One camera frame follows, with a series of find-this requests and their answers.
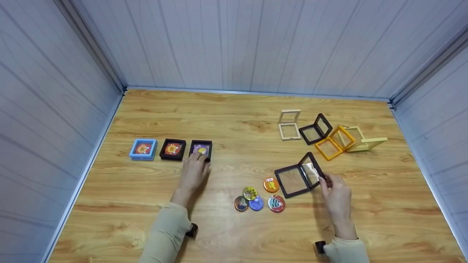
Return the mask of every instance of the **white wall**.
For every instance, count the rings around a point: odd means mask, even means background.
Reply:
[[[120,94],[52,0],[0,0],[0,262],[38,262]]]
[[[468,49],[395,111],[424,176],[468,258]]]
[[[389,98],[466,0],[75,0],[129,86]]]

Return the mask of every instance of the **round badge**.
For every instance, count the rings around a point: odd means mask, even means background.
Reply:
[[[193,153],[208,154],[208,147],[202,144],[197,144],[193,147]]]
[[[133,153],[148,154],[150,150],[151,150],[151,144],[140,143],[137,147],[135,147],[135,151]]]
[[[273,212],[279,213],[285,209],[286,203],[285,200],[279,195],[272,195],[268,199],[268,207]]]
[[[166,146],[166,154],[175,155],[180,151],[180,145],[178,143],[171,143]]]
[[[238,196],[234,200],[234,207],[239,212],[244,212],[249,208],[249,202],[243,196]]]
[[[244,195],[244,198],[248,201],[255,200],[255,198],[257,197],[257,191],[253,187],[248,186],[244,188],[244,191],[242,193]]]
[[[267,177],[263,181],[263,187],[270,193],[274,193],[279,189],[278,180],[275,177]]]
[[[249,201],[250,208],[254,211],[259,211],[263,208],[263,199],[257,196],[254,200]]]

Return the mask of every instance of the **black clamp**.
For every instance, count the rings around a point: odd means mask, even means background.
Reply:
[[[323,247],[326,245],[327,243],[325,241],[317,241],[315,242],[315,248],[317,248],[317,253],[319,254],[325,254],[325,249],[323,249]]]
[[[190,229],[189,232],[185,233],[186,236],[195,238],[198,233],[198,226],[194,223],[192,223],[192,229]]]

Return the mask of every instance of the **black frame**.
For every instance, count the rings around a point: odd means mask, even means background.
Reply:
[[[320,126],[318,125],[319,120],[322,120],[323,123],[325,123],[325,125],[327,126],[328,129],[327,129],[326,132],[323,132],[322,129],[320,128]],[[315,140],[307,139],[307,137],[306,137],[306,135],[304,133],[304,130],[308,130],[308,129],[315,129],[315,131],[317,132],[317,134],[319,135],[320,138],[315,139]],[[306,141],[307,145],[311,145],[313,143],[317,143],[317,142],[325,139],[330,134],[330,132],[332,130],[333,130],[333,127],[328,122],[327,118],[325,118],[325,116],[322,113],[319,113],[319,115],[317,115],[317,119],[315,119],[315,122],[313,124],[311,124],[311,125],[307,125],[307,126],[299,128],[299,133],[304,138],[304,141]]]
[[[165,154],[164,150],[169,143],[178,143],[182,145],[182,148],[179,151],[179,154]],[[162,144],[161,151],[159,152],[159,157],[163,160],[173,160],[173,161],[182,161],[183,154],[185,152],[185,147],[187,146],[187,142],[185,140],[179,139],[165,139],[164,143]]]
[[[190,144],[189,156],[192,154],[193,147],[195,146],[195,144],[204,144],[204,145],[209,145],[210,146],[209,149],[208,149],[208,154],[206,155],[205,161],[211,161],[211,151],[213,149],[213,142],[212,141],[205,141],[205,140],[192,140],[192,143]]]
[[[301,168],[301,164],[307,158],[309,158],[312,161],[312,164],[314,165],[314,168],[317,170],[317,173],[319,174],[319,176],[322,177],[322,178],[325,178],[325,175],[323,174],[322,169],[320,168],[319,164],[317,163],[317,160],[315,159],[314,155],[311,152],[307,152],[306,155],[304,155],[304,157],[302,157],[302,159],[297,164],[275,170],[276,179],[278,180],[279,186],[280,186],[281,191],[283,192],[285,198],[291,198],[291,197],[294,197],[294,196],[297,196],[297,195],[300,195],[300,194],[303,194],[303,193],[307,193],[307,192],[311,191],[312,189],[314,189],[315,187],[319,186],[320,182],[316,182],[316,183],[312,184],[312,182],[310,182],[309,176]],[[282,173],[282,172],[293,170],[293,169],[298,169],[299,170],[300,175],[301,175],[302,179],[304,180],[305,188],[302,189],[302,190],[293,192],[293,193],[287,193],[283,183],[281,182],[281,178],[279,177],[279,174]]]

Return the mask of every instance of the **blue badge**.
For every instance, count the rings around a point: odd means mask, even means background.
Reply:
[[[254,211],[259,211],[263,208],[263,199],[257,196],[254,200],[249,201],[250,208]]]

